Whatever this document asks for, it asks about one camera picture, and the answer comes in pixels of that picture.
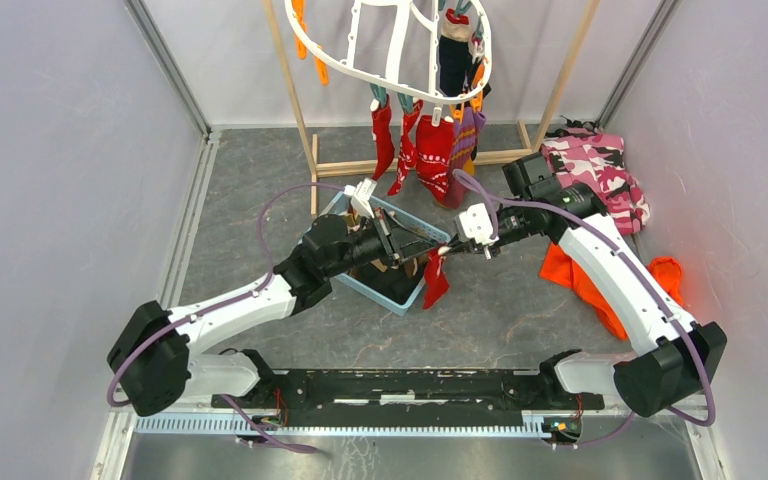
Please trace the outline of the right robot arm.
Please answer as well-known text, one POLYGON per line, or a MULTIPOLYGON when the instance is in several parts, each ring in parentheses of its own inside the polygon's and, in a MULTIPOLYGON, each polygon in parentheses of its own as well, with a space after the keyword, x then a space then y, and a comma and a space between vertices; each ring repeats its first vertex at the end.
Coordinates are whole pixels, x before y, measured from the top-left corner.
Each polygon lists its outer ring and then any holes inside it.
POLYGON ((727 344, 723 329, 715 322, 700 324, 658 284, 590 186, 562 186, 540 155, 515 160, 503 173, 509 198, 488 193, 473 176, 455 170, 455 179, 482 201, 458 214, 450 252, 492 258, 508 244, 546 236, 584 271, 632 348, 623 355, 561 355, 537 382, 540 400, 562 408, 578 393, 616 396, 640 417, 667 410, 699 426, 713 425, 711 380, 727 344))

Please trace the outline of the red white patterned sock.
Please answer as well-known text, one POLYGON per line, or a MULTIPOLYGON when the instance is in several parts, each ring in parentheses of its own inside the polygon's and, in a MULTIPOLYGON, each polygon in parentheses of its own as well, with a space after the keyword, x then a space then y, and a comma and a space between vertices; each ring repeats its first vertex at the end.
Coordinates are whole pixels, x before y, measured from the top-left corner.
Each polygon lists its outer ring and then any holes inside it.
POLYGON ((448 168, 454 138, 452 122, 441 120, 434 125, 430 115, 419 118, 416 171, 421 183, 437 201, 442 201, 449 190, 448 168))

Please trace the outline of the red santa pattern sock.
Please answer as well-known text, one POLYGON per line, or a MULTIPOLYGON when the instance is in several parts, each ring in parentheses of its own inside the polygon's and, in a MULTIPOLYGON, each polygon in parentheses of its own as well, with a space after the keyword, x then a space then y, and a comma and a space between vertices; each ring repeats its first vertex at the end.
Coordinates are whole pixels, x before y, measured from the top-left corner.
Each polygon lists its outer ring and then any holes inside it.
POLYGON ((443 265, 448 246, 440 246, 428 254, 428 261, 423 273, 426 292, 423 299, 423 309, 432 308, 449 290, 450 284, 444 272, 443 265))

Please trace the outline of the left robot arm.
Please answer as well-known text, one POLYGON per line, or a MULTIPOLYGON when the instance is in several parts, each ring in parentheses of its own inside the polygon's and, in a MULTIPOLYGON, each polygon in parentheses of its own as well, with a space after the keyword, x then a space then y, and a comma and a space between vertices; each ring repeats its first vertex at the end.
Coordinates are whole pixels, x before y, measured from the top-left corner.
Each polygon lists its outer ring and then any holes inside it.
POLYGON ((165 309, 152 300, 137 307, 107 355, 114 373, 108 401, 141 417, 214 394, 262 407, 273 397, 273 379, 251 355, 220 356, 211 348, 312 308, 331 293, 336 276, 375 261, 401 267, 447 241, 381 208, 356 228, 341 215, 321 215, 286 259, 252 283, 191 305, 165 309))

